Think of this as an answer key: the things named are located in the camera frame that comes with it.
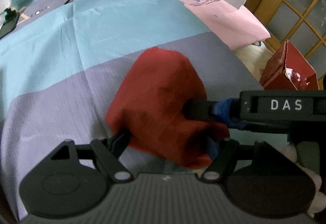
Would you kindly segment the red cloth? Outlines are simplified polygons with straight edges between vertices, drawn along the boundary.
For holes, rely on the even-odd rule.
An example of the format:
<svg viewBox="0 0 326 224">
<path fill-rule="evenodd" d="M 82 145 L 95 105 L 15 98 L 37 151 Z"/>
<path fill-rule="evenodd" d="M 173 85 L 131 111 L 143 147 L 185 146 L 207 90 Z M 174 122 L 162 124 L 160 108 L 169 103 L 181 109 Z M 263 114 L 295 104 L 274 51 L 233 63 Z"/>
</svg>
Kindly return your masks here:
<svg viewBox="0 0 326 224">
<path fill-rule="evenodd" d="M 187 120 L 189 99 L 206 100 L 206 90 L 189 59 L 178 51 L 145 50 L 123 79 L 107 113 L 116 134 L 127 128 L 130 146 L 187 169 L 211 164 L 207 133 L 228 138 L 228 128 L 216 122 Z"/>
</svg>

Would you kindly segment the red paper bag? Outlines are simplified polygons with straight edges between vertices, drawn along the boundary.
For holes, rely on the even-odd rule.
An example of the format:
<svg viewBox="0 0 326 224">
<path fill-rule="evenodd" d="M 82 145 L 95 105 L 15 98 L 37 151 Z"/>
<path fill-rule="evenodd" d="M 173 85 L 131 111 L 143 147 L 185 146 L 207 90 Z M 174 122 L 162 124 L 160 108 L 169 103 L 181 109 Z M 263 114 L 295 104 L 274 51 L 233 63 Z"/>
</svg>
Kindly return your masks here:
<svg viewBox="0 0 326 224">
<path fill-rule="evenodd" d="M 316 71 L 288 40 L 268 60 L 260 84 L 265 90 L 319 89 Z"/>
</svg>

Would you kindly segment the pink pillow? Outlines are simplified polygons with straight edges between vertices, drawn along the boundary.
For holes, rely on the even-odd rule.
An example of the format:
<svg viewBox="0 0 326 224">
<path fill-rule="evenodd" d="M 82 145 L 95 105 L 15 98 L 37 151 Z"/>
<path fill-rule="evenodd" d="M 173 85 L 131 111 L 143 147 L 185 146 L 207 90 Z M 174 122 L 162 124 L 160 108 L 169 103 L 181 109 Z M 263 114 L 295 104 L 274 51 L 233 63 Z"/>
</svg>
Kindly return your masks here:
<svg viewBox="0 0 326 224">
<path fill-rule="evenodd" d="M 265 26 L 245 6 L 225 0 L 180 0 L 232 51 L 271 37 Z"/>
</svg>

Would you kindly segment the blue striped bedsheet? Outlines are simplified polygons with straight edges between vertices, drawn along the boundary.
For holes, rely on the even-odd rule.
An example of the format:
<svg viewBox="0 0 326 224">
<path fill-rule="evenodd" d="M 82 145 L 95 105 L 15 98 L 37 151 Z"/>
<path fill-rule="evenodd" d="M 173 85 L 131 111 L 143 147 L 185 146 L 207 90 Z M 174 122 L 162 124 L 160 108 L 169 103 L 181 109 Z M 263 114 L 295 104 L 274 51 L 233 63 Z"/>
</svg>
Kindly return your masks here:
<svg viewBox="0 0 326 224">
<path fill-rule="evenodd" d="M 66 139 L 110 136 L 106 111 L 146 49 L 189 58 L 210 100 L 261 85 L 179 0 L 15 0 L 29 18 L 1 40 L 1 186 L 15 220 L 24 176 Z"/>
</svg>

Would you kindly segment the phone stand with mirror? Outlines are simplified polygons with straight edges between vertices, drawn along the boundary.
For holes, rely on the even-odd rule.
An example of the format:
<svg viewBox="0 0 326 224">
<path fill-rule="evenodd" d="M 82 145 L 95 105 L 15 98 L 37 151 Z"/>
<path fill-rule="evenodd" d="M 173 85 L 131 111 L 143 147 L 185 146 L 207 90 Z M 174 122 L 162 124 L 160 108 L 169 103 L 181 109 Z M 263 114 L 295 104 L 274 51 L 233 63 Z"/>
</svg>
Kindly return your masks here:
<svg viewBox="0 0 326 224">
<path fill-rule="evenodd" d="M 1 39 L 16 28 L 19 20 L 19 13 L 15 9 L 12 9 L 12 0 L 1 0 L 2 14 L 4 14 L 4 21 L 1 23 Z"/>
</svg>

